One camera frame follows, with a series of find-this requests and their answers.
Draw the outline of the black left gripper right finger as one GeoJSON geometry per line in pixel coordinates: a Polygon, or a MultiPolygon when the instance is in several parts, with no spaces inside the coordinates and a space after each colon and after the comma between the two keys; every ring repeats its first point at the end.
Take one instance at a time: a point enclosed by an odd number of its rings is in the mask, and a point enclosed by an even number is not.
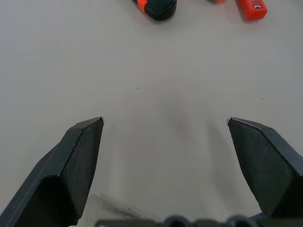
{"type": "Polygon", "coordinates": [[[303,157],[273,128],[227,121],[242,174],[266,218],[303,218],[303,157]]]}

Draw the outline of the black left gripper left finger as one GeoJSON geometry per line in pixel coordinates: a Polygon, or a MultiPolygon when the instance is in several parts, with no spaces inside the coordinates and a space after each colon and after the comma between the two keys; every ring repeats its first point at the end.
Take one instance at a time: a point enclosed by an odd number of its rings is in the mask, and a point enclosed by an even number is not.
{"type": "Polygon", "coordinates": [[[0,227],[69,227],[82,217],[104,120],[79,122],[43,156],[0,215],[0,227]]]}

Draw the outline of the orange black utility knife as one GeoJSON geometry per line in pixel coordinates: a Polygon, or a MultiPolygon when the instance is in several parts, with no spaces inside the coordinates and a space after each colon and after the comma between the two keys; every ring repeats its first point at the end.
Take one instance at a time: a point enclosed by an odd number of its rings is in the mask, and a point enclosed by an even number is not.
{"type": "Polygon", "coordinates": [[[263,0],[236,0],[236,2],[247,20],[261,20],[267,14],[263,0]]]}

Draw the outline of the black orange handled claw hammer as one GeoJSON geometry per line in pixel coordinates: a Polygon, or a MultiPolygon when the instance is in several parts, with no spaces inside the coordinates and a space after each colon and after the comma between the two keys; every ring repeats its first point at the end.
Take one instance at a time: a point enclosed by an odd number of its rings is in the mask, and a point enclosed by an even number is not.
{"type": "Polygon", "coordinates": [[[177,0],[132,0],[137,7],[155,21],[171,18],[177,8],[177,0]]]}

